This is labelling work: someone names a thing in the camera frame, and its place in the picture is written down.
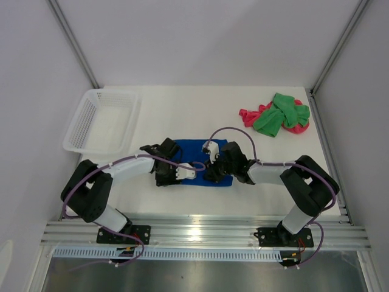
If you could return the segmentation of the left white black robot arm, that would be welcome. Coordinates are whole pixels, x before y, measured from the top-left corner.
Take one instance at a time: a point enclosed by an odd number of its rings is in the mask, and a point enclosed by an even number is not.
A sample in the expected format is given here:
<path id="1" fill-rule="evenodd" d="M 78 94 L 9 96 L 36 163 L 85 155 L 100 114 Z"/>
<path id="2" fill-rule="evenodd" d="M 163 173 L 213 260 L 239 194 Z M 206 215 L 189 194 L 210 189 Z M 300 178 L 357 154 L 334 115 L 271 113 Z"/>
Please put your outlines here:
<path id="1" fill-rule="evenodd" d="M 182 154 L 178 144 L 166 138 L 161 144 L 146 145 L 135 154 L 100 166 L 91 160 L 81 161 L 61 193 L 63 213 L 69 207 L 87 223 L 110 230 L 118 243 L 132 236 L 132 221 L 108 204 L 113 187 L 127 179 L 147 173 L 176 177 L 173 157 Z"/>

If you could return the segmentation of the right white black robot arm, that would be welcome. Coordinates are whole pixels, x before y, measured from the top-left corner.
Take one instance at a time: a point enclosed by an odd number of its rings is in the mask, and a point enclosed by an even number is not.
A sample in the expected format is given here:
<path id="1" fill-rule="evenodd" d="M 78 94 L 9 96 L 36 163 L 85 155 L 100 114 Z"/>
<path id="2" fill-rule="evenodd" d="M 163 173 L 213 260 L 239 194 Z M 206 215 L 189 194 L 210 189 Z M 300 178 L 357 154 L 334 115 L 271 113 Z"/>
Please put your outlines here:
<path id="1" fill-rule="evenodd" d="M 219 148 L 213 141 L 206 142 L 202 151 L 209 155 L 206 181 L 218 183 L 233 176 L 248 185 L 285 186 L 295 204 L 277 226 L 276 238 L 284 246 L 296 242 L 300 231 L 334 203 L 340 191 L 336 181 L 308 155 L 292 162 L 263 162 L 247 159 L 236 142 Z"/>

